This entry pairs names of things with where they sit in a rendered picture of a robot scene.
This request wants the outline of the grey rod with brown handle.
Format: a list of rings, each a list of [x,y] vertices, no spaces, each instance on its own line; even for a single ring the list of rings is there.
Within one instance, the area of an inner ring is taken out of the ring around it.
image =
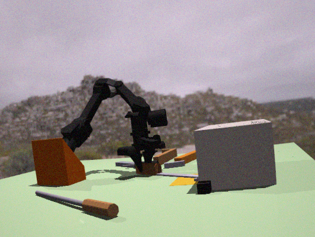
[[[68,204],[81,206],[83,210],[86,212],[91,212],[103,216],[108,217],[116,217],[118,215],[118,206],[114,203],[109,203],[105,201],[99,201],[99,200],[92,200],[92,199],[84,199],[83,201],[73,199],[73,198],[67,198],[55,194],[49,194],[47,192],[41,192],[41,191],[35,191],[35,194],[47,198],[51,198],[53,200],[58,200],[62,202],[66,202]]]

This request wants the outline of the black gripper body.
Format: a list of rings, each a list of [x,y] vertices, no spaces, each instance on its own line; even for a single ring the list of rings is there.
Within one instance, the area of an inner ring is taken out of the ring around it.
[[[154,150],[148,150],[146,148],[141,148],[141,149],[137,149],[137,137],[138,135],[141,135],[141,137],[148,137],[148,134],[150,133],[150,131],[148,131],[148,128],[144,128],[144,129],[134,129],[132,130],[132,133],[130,133],[131,136],[133,136],[133,144],[132,146],[129,147],[119,147],[117,150],[117,154],[118,155],[138,155],[140,154],[140,151],[144,152],[151,152],[151,151],[155,151]],[[161,143],[159,144],[159,149],[165,148],[165,142],[161,141]]]

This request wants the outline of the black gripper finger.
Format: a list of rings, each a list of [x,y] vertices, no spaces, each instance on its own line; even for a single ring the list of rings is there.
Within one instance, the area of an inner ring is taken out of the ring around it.
[[[136,167],[138,168],[139,172],[143,172],[143,167],[142,167],[142,161],[141,157],[143,154],[136,154],[136,155],[128,155],[132,159],[132,161],[135,163]]]
[[[151,151],[151,152],[142,152],[143,153],[143,157],[144,157],[144,162],[145,163],[151,163],[152,162],[152,158],[154,156],[154,154],[157,151]]]

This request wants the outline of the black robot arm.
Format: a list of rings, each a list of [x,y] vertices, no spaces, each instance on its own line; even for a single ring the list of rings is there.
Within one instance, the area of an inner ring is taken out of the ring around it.
[[[111,92],[108,85],[115,87],[116,91]],[[122,81],[115,81],[110,78],[98,79],[93,86],[93,95],[80,117],[61,129],[63,140],[73,153],[77,147],[80,147],[90,137],[93,130],[90,122],[102,100],[112,98],[117,94],[125,100],[132,110],[132,112],[128,111],[125,115],[125,118],[130,118],[132,130],[147,128],[147,122],[148,125],[151,125],[151,128],[168,125],[166,109],[151,111],[145,99],[135,96]],[[138,135],[136,145],[137,149],[154,150],[159,148],[160,143],[160,135],[154,135],[153,137],[141,137],[141,135]]]

